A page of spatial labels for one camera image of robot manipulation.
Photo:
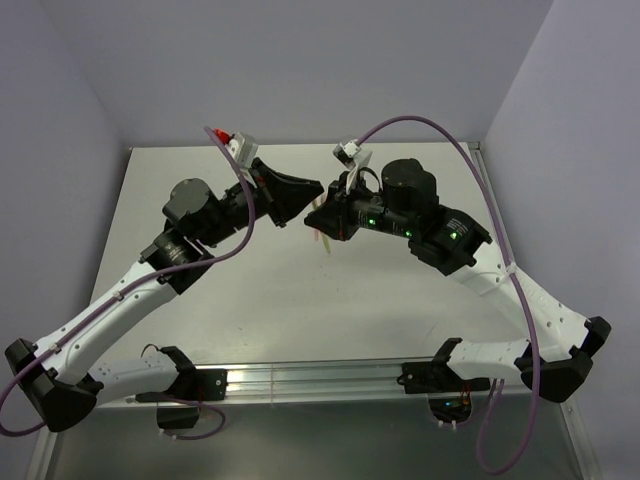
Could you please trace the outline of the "yellow highlighter pen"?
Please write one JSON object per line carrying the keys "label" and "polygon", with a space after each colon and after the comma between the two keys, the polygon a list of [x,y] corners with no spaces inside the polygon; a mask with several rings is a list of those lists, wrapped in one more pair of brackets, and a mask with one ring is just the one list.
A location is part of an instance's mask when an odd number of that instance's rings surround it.
{"label": "yellow highlighter pen", "polygon": [[[326,200],[326,195],[323,194],[319,197],[317,197],[316,199],[313,200],[312,202],[312,211],[315,212],[317,211],[320,206],[323,204],[323,202]],[[331,245],[329,242],[329,238],[322,232],[320,232],[319,230],[315,230],[314,231],[314,238],[316,241],[321,241],[323,248],[326,252],[327,255],[331,254]]]}

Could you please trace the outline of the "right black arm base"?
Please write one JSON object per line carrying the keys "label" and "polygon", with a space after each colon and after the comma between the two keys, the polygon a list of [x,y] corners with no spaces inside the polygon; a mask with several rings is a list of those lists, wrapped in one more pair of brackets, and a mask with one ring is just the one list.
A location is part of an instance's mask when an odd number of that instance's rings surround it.
{"label": "right black arm base", "polygon": [[442,394],[428,398],[429,409],[439,428],[456,431],[468,425],[488,407],[497,381],[488,378],[462,379],[448,365],[458,339],[447,341],[429,360],[401,364],[396,383],[407,395]]}

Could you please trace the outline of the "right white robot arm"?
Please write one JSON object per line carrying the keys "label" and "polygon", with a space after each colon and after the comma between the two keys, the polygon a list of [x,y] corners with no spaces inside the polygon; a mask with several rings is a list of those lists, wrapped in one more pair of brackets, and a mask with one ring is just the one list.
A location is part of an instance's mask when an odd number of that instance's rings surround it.
{"label": "right white robot arm", "polygon": [[561,305],[528,275],[500,259],[490,233],[470,215],[439,201],[435,176],[416,159],[384,166],[378,192],[343,173],[305,224],[346,242],[359,229],[401,237],[422,263],[486,300],[522,337],[474,342],[450,338],[426,362],[410,362],[398,379],[408,394],[489,389],[517,382],[550,402],[566,401],[586,380],[610,324]]}

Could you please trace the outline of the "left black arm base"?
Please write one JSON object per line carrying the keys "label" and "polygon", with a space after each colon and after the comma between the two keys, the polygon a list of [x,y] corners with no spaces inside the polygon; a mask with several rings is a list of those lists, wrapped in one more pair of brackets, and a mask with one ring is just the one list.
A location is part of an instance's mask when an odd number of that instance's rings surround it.
{"label": "left black arm base", "polygon": [[[155,403],[156,423],[161,432],[182,441],[209,438],[225,427],[226,414],[214,405],[225,399],[228,370],[224,368],[196,369],[188,381],[176,382],[166,392],[137,394],[137,403]],[[204,433],[194,429],[206,414],[212,414],[216,423]]]}

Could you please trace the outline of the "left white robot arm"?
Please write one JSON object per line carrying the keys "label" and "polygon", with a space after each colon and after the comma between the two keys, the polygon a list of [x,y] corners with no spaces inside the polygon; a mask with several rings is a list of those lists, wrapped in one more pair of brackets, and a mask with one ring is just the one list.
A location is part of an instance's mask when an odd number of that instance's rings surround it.
{"label": "left white robot arm", "polygon": [[18,384],[43,424],[62,432],[97,406],[128,396],[192,401],[198,374],[177,347],[146,358],[100,363],[103,353],[147,315],[183,294],[210,268],[209,248],[268,216],[285,227],[323,191],[317,180],[285,175],[254,159],[248,178],[217,198],[201,179],[176,184],[162,213],[164,230],[126,274],[66,325],[5,351]]}

